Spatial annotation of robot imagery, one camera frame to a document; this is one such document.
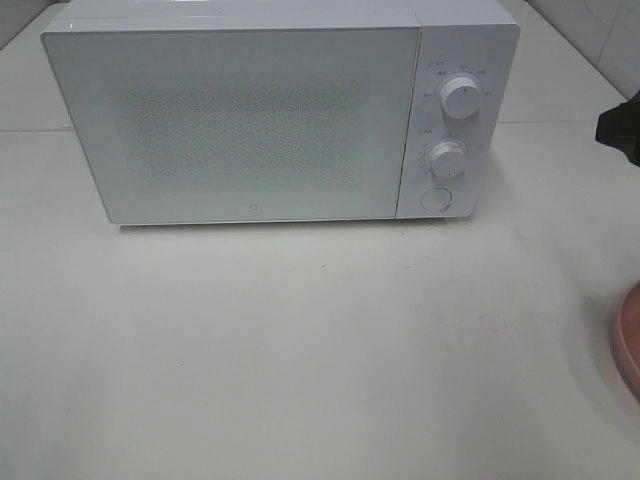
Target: microwave oven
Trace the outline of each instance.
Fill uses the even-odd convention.
[[[42,34],[122,225],[470,215],[519,37],[495,0],[72,0]]]

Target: power knob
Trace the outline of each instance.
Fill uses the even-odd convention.
[[[446,80],[440,89],[440,103],[449,118],[462,120],[480,107],[482,87],[470,75],[459,75]]]
[[[429,164],[436,177],[456,177],[467,166],[466,148],[459,142],[442,142],[429,152]]]

